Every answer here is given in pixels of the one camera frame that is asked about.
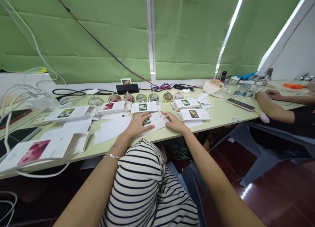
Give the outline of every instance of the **dark red floor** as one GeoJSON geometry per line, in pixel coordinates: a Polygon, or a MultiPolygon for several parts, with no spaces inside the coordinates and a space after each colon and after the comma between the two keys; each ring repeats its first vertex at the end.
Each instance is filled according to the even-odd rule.
{"type": "MultiPolygon", "coordinates": [[[[222,142],[210,152],[249,208],[270,227],[315,226],[315,161],[278,164],[247,187],[239,180],[256,157],[240,144],[222,142]]],[[[211,213],[202,197],[205,213],[211,213]]],[[[221,226],[218,214],[205,215],[207,226],[221,226]]]]}

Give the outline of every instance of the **plastic chair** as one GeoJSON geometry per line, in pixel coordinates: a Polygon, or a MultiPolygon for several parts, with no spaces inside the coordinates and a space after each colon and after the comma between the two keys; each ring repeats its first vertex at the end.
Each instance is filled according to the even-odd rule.
{"type": "Polygon", "coordinates": [[[295,164],[300,164],[305,160],[315,157],[315,139],[294,135],[290,132],[269,127],[262,124],[257,124],[253,122],[243,122],[238,124],[228,135],[222,138],[211,150],[215,149],[226,137],[231,137],[244,148],[250,151],[253,155],[257,157],[250,170],[244,176],[240,185],[246,187],[250,183],[254,182],[261,175],[269,171],[276,164],[284,161],[291,160],[295,164]],[[288,141],[295,142],[306,148],[309,155],[294,156],[288,153],[279,153],[272,149],[266,149],[265,147],[257,144],[252,138],[249,127],[259,129],[261,131],[273,134],[275,136],[284,138],[288,141]]]}
{"type": "Polygon", "coordinates": [[[197,169],[196,164],[193,162],[189,166],[187,166],[184,171],[181,174],[178,174],[174,164],[172,162],[169,162],[166,164],[166,166],[172,171],[172,173],[175,175],[175,177],[178,178],[178,181],[182,184],[186,192],[189,194],[193,202],[197,206],[197,211],[198,211],[198,219],[199,219],[199,224],[201,227],[206,227],[206,221],[204,218],[204,213],[203,213],[203,208],[202,208],[202,203],[199,195],[199,191],[195,182],[195,179],[199,186],[201,187],[202,191],[206,196],[209,198],[209,202],[211,206],[216,210],[216,206],[214,204],[214,201],[212,199],[212,196],[201,178],[201,175],[197,169]]]}

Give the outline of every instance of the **table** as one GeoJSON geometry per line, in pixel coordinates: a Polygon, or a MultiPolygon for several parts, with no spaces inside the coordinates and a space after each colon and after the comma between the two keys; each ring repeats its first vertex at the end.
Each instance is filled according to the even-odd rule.
{"type": "MultiPolygon", "coordinates": [[[[301,84],[307,84],[308,83],[308,82],[303,82],[303,81],[274,81],[273,83],[276,83],[277,85],[281,86],[284,83],[290,83],[290,82],[291,83],[301,83],[301,84]]],[[[270,89],[269,87],[265,87],[265,86],[263,86],[262,88],[263,88],[263,90],[270,89]]],[[[175,90],[175,89],[170,90],[170,92],[173,95],[177,91],[178,90],[175,90]]],[[[144,91],[144,90],[141,90],[141,92],[143,94],[145,94],[146,96],[148,96],[151,93],[150,91],[144,91]]],[[[158,92],[160,102],[162,101],[163,94],[165,92],[166,92],[166,90],[162,91],[162,92],[158,92]]],[[[197,98],[198,95],[200,95],[202,92],[203,92],[202,89],[195,89],[194,92],[190,92],[188,94],[184,93],[184,98],[192,98],[192,97],[197,98]]],[[[281,91],[281,94],[282,95],[291,95],[291,96],[296,95],[296,93],[285,92],[285,91],[281,91]]],[[[254,112],[246,111],[242,108],[236,107],[232,104],[225,102],[226,99],[231,98],[232,96],[227,95],[225,93],[222,93],[222,95],[223,95],[223,98],[216,98],[216,97],[212,97],[212,96],[207,97],[208,101],[214,105],[212,108],[207,109],[208,113],[212,116],[212,120],[204,121],[204,124],[190,128],[193,133],[208,131],[210,129],[214,129],[214,128],[218,128],[218,127],[222,127],[222,126],[226,126],[226,125],[230,125],[230,124],[236,124],[239,122],[244,122],[244,121],[258,118],[258,115],[255,114],[254,112]],[[233,118],[238,118],[239,121],[235,122],[232,120],[233,118]]],[[[105,102],[108,101],[109,96],[105,96],[105,95],[98,95],[98,96],[101,97],[105,102]]],[[[87,96],[87,97],[77,101],[75,106],[87,105],[89,98],[90,98],[90,96],[87,96]]],[[[254,107],[256,107],[256,109],[255,109],[256,111],[262,112],[262,110],[260,109],[260,107],[258,105],[258,102],[254,98],[246,99],[246,98],[236,97],[235,99],[239,100],[241,102],[244,102],[246,104],[249,104],[251,106],[254,106],[254,107]]],[[[290,106],[283,106],[283,105],[281,105],[281,106],[286,110],[291,110],[291,109],[294,109],[297,107],[301,107],[303,105],[293,103],[290,106]]],[[[176,111],[172,108],[171,103],[162,103],[162,110],[164,112],[172,112],[178,117],[176,111]]],[[[41,115],[46,115],[46,114],[50,114],[50,113],[51,112],[43,112],[41,115]]],[[[115,142],[116,138],[113,138],[113,139],[108,140],[106,142],[94,145],[94,132],[97,130],[100,130],[101,124],[104,122],[106,122],[106,120],[94,121],[92,123],[92,125],[90,127],[90,134],[91,135],[88,139],[85,152],[80,153],[80,154],[76,154],[76,155],[70,157],[71,162],[76,162],[76,161],[85,160],[85,159],[92,158],[92,157],[101,156],[110,149],[110,147],[115,142]]],[[[30,120],[26,121],[23,125],[20,125],[18,128],[23,129],[23,128],[29,128],[29,127],[33,127],[32,121],[30,121],[30,120]]],[[[39,139],[48,130],[57,129],[57,128],[61,128],[61,127],[62,127],[61,123],[56,123],[56,122],[52,123],[50,125],[42,126],[41,127],[42,131],[40,131],[37,135],[35,135],[31,140],[39,139]]],[[[168,140],[168,139],[176,138],[176,137],[180,137],[180,136],[181,136],[181,134],[174,132],[174,131],[170,130],[169,128],[165,127],[165,128],[160,129],[160,130],[154,131],[152,133],[146,134],[145,136],[143,136],[143,138],[145,138],[146,140],[148,140],[150,142],[159,142],[159,141],[164,141],[164,140],[168,140]]],[[[138,140],[139,140],[139,137],[135,138],[132,141],[132,145],[134,145],[138,140]]],[[[47,168],[51,168],[51,167],[55,167],[55,166],[59,166],[59,165],[63,165],[63,164],[65,164],[64,161],[50,161],[50,162],[34,165],[32,167],[28,167],[28,168],[26,167],[23,169],[23,171],[29,172],[29,171],[43,170],[43,169],[47,169],[47,168]]],[[[14,172],[7,173],[7,174],[0,176],[0,179],[12,177],[15,175],[17,175],[17,174],[14,172]]]]}

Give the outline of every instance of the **window blind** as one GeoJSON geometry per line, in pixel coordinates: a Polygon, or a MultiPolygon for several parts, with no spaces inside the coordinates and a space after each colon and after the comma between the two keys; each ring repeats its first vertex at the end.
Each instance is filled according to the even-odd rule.
{"type": "Polygon", "coordinates": [[[238,0],[154,0],[158,80],[213,78],[238,0]]]}
{"type": "Polygon", "coordinates": [[[217,77],[255,72],[300,0],[243,0],[217,77]]]}
{"type": "MultiPolygon", "coordinates": [[[[57,0],[8,1],[35,34],[44,59],[67,83],[143,81],[92,39],[57,0]]],[[[146,0],[62,1],[123,64],[151,79],[146,0]]],[[[0,68],[21,72],[44,66],[2,6],[0,22],[0,68]]],[[[18,23],[33,44],[28,30],[18,23]]]]}

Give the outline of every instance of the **person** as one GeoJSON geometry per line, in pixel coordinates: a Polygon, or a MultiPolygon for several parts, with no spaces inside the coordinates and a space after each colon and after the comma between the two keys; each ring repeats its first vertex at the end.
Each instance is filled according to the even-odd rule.
{"type": "MultiPolygon", "coordinates": [[[[308,87],[311,92],[315,91],[313,84],[308,87]]],[[[255,98],[262,111],[270,118],[267,126],[315,138],[315,96],[282,96],[279,91],[267,90],[265,93],[257,92],[255,98]],[[272,100],[296,102],[307,106],[288,111],[268,97],[272,100]]]]}
{"type": "MultiPolygon", "coordinates": [[[[166,126],[185,138],[225,226],[264,226],[190,129],[174,114],[163,114],[170,120],[166,126]]],[[[150,116],[140,113],[132,118],[54,227],[199,225],[196,205],[164,164],[159,149],[145,139],[129,147],[134,137],[154,128],[143,126],[150,116]]]]}

